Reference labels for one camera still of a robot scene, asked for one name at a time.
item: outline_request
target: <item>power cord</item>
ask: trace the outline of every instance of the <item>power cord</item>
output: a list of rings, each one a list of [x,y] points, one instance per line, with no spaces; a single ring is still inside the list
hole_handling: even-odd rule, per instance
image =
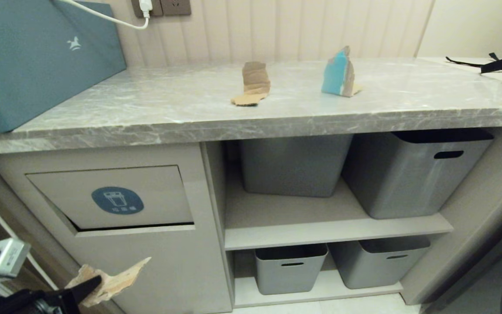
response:
[[[135,26],[133,24],[123,22],[122,20],[117,20],[116,18],[112,18],[110,16],[107,16],[107,15],[102,14],[100,12],[97,12],[95,10],[92,10],[91,8],[87,8],[86,6],[83,6],[82,4],[75,2],[73,0],[60,0],[60,1],[71,4],[72,6],[75,6],[81,10],[85,10],[86,12],[88,12],[90,14],[94,14],[95,16],[101,17],[104,20],[111,20],[111,22],[121,24],[123,26],[128,26],[128,27],[134,28],[136,30],[144,30],[145,28],[147,28],[148,20],[150,19],[150,11],[152,10],[152,1],[151,0],[139,0],[139,6],[141,6],[141,10],[143,11],[143,16],[145,17],[145,24],[143,26]]]

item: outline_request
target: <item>bin handle hole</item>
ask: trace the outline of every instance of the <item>bin handle hole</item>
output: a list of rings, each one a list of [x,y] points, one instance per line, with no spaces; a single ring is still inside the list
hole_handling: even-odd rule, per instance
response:
[[[387,259],[405,258],[406,256],[408,256],[408,255],[389,256]]]
[[[282,264],[282,267],[286,267],[286,266],[300,266],[300,265],[303,265],[303,263],[288,263],[288,264]]]
[[[449,159],[449,158],[458,158],[464,155],[463,150],[454,150],[454,151],[441,151],[436,153],[433,158],[434,159]]]

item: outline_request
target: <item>washing machine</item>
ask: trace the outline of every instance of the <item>washing machine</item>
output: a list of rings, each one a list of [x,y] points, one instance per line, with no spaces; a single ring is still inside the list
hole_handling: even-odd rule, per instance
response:
[[[502,238],[423,314],[502,314]]]

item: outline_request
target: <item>wall outlet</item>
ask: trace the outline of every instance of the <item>wall outlet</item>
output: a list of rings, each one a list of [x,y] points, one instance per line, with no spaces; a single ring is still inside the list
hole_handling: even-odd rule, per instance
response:
[[[144,18],[143,11],[141,11],[141,6],[139,5],[139,0],[131,0],[133,4],[133,11],[135,16],[138,18]],[[152,11],[150,11],[151,16],[162,16],[162,6],[160,0],[152,0]]]
[[[190,0],[160,0],[164,15],[190,15]]]

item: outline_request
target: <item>cardboard piece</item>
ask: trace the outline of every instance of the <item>cardboard piece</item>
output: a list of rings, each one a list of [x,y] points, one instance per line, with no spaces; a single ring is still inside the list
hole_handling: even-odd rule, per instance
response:
[[[102,283],[100,286],[81,302],[81,304],[86,307],[94,306],[102,301],[110,300],[126,288],[132,286],[135,280],[137,280],[141,269],[150,259],[151,258],[145,258],[116,276],[110,276],[101,270],[96,270],[85,264],[78,270],[78,276],[73,278],[65,288],[74,287],[98,275],[102,276]]]
[[[363,88],[361,85],[355,84],[354,79],[354,66],[350,61],[350,46],[346,46],[326,64],[325,79],[321,91],[352,97]]]
[[[236,106],[256,106],[271,91],[267,65],[256,61],[246,62],[241,72],[243,73],[243,95],[231,98],[231,103]]]

